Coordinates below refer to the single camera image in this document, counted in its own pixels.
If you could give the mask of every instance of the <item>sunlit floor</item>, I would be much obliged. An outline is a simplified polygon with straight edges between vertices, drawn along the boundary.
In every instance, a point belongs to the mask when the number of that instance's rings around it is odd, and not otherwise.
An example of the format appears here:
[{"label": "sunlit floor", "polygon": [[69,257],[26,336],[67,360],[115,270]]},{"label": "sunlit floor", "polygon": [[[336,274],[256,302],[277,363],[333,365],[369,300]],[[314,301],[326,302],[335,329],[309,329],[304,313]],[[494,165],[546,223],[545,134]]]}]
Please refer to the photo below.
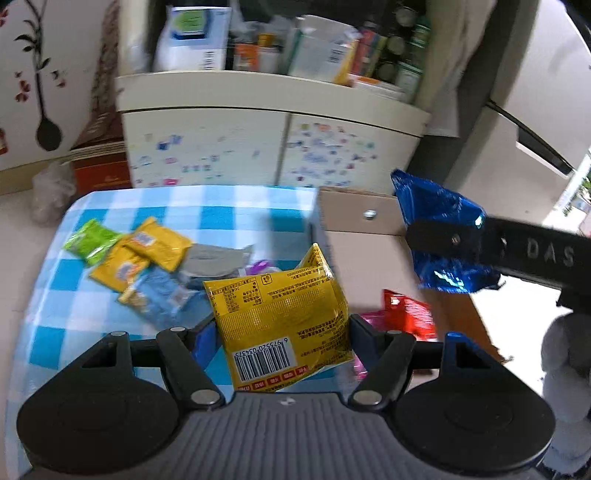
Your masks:
[{"label": "sunlit floor", "polygon": [[[56,231],[33,223],[31,192],[0,196],[0,434],[4,438],[4,403],[12,350],[46,250]],[[499,291],[481,291],[474,300],[493,343],[507,367],[541,392],[540,345],[550,322],[565,309],[556,307],[558,291],[507,278]],[[6,476],[4,447],[0,447],[0,480]]]}]

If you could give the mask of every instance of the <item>checkered tablecloth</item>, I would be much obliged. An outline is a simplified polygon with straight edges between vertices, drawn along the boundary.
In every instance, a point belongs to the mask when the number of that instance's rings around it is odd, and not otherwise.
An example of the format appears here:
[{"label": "checkered tablecloth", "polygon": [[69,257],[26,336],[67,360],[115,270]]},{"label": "checkered tablecloth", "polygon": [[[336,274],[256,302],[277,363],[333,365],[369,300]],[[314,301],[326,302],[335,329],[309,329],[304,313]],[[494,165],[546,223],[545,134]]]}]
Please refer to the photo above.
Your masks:
[{"label": "checkered tablecloth", "polygon": [[[94,192],[78,200],[47,252],[14,353],[5,436],[9,478],[30,468],[16,434],[18,409],[30,395],[108,332],[125,330],[132,339],[156,334],[116,301],[116,292],[89,279],[90,269],[82,260],[62,249],[72,232],[91,218],[115,231],[130,232],[154,216],[194,242],[232,248],[254,245],[253,260],[274,260],[288,270],[310,246],[307,225],[315,195],[313,189],[187,186]],[[156,372],[138,370],[138,376],[162,384]],[[232,387],[221,350],[207,373],[229,398]],[[293,387],[336,390],[335,375],[327,371]]]}]

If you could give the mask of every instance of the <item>blue package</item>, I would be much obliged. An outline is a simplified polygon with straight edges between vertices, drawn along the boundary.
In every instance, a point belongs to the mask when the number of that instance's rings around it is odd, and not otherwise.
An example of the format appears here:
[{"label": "blue package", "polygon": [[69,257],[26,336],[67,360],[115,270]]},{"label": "blue package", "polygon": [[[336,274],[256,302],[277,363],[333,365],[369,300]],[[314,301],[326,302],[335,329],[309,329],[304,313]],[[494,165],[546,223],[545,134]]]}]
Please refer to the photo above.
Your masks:
[{"label": "blue package", "polygon": [[212,313],[205,292],[183,287],[157,265],[140,275],[119,301],[133,307],[159,330],[174,326],[192,328]]},{"label": "blue package", "polygon": [[[394,170],[391,177],[407,226],[417,219],[428,219],[481,228],[486,221],[485,211],[459,193],[402,170]],[[451,293],[474,293],[497,287],[501,278],[492,267],[416,251],[413,251],[413,264],[422,288]]]}]

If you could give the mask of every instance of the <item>yellow snack package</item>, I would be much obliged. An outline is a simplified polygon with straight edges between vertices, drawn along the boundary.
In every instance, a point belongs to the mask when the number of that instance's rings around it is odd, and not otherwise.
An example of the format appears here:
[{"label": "yellow snack package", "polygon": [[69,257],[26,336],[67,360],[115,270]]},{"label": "yellow snack package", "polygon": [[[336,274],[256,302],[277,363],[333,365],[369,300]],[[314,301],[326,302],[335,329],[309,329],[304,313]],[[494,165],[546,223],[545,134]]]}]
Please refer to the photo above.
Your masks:
[{"label": "yellow snack package", "polygon": [[134,282],[137,274],[150,261],[127,248],[126,242],[130,236],[125,235],[111,248],[103,262],[90,273],[90,278],[118,292],[123,292]]},{"label": "yellow snack package", "polygon": [[168,272],[176,270],[192,244],[180,233],[159,225],[154,217],[146,218],[126,243],[134,252],[148,257]]},{"label": "yellow snack package", "polygon": [[279,390],[353,358],[347,301],[317,244],[295,270],[203,285],[236,390]]}]

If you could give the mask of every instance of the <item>white door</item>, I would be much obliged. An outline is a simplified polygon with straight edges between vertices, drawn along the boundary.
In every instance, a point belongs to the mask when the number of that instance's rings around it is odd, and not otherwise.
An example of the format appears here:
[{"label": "white door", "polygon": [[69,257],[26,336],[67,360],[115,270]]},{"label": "white door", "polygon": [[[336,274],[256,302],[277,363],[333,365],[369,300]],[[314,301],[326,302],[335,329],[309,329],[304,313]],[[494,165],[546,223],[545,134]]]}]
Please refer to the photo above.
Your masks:
[{"label": "white door", "polygon": [[589,49],[560,0],[539,1],[521,61],[514,33],[491,99],[577,169],[591,145]]},{"label": "white door", "polygon": [[569,178],[517,141],[518,127],[483,109],[445,187],[488,215],[542,223]]},{"label": "white door", "polygon": [[132,184],[274,185],[286,119],[230,108],[124,113]]},{"label": "white door", "polygon": [[279,185],[351,187],[392,194],[419,138],[329,118],[293,115]]}]

